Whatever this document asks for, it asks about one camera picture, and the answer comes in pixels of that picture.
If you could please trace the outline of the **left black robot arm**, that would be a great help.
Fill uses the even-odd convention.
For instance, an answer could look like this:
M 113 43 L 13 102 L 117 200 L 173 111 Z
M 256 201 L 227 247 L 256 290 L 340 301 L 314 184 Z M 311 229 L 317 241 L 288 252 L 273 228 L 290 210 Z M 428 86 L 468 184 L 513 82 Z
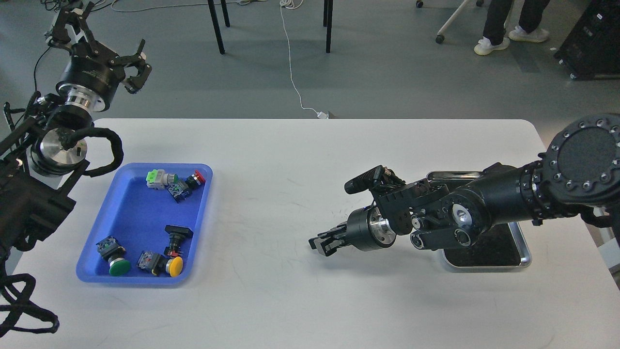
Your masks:
M 121 56 L 95 40 L 87 18 L 95 7 L 58 9 L 45 33 L 51 48 L 69 54 L 53 94 L 35 91 L 26 108 L 4 104 L 11 133 L 1 142 L 1 295 L 6 318 L 1 334 L 22 331 L 22 315 L 49 323 L 30 333 L 54 333 L 58 317 L 31 301 L 36 280 L 27 273 L 11 275 L 6 262 L 12 249 L 26 252 L 51 236 L 75 207 L 69 192 L 82 176 L 97 177 L 120 167 L 124 152 L 117 133 L 96 127 L 92 115 L 104 112 L 122 85 L 138 93 L 152 71 L 141 40 L 137 52 Z

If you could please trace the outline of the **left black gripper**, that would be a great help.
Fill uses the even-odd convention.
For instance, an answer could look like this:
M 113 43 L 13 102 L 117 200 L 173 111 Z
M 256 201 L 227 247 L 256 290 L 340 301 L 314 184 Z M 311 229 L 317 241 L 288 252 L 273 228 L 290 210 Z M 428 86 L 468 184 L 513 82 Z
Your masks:
M 64 49 L 70 57 L 69 64 L 56 84 L 57 93 L 67 97 L 73 88 L 88 89 L 92 95 L 97 95 L 94 111 L 104 112 L 110 108 L 121 82 L 131 94 L 141 91 L 152 66 L 146 62 L 144 38 L 138 44 L 135 54 L 122 57 L 95 40 L 87 19 L 99 2 L 67 1 L 65 6 L 60 7 L 51 28 L 46 32 L 46 44 L 51 48 Z M 124 78 L 120 68 L 108 67 L 106 63 L 115 63 L 123 69 L 134 68 L 136 73 Z

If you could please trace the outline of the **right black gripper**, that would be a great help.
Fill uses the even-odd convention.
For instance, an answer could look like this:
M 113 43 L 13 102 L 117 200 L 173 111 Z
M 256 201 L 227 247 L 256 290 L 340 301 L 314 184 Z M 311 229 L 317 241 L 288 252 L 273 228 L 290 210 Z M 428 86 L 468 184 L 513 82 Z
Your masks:
M 388 247 L 388 238 L 375 236 L 372 231 L 372 218 L 378 218 L 377 207 L 366 207 L 354 210 L 347 219 L 347 223 L 339 223 L 336 227 L 320 233 L 309 239 L 311 249 L 317 250 L 325 257 L 332 256 L 339 248 L 349 245 L 361 251 L 372 251 Z M 347 231 L 347 241 L 343 234 Z

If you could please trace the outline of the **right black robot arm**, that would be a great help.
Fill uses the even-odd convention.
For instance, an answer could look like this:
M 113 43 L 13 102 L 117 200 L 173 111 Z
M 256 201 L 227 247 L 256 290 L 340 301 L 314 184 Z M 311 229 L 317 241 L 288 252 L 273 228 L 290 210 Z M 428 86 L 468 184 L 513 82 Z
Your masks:
M 344 185 L 348 194 L 372 193 L 372 204 L 312 237 L 310 247 L 323 256 L 350 245 L 372 251 L 408 235 L 419 250 L 470 248 L 498 224 L 575 216 L 610 227 L 618 238 L 619 126 L 618 113 L 583 117 L 520 168 L 497 162 L 481 172 L 434 172 L 407 184 L 376 166 Z

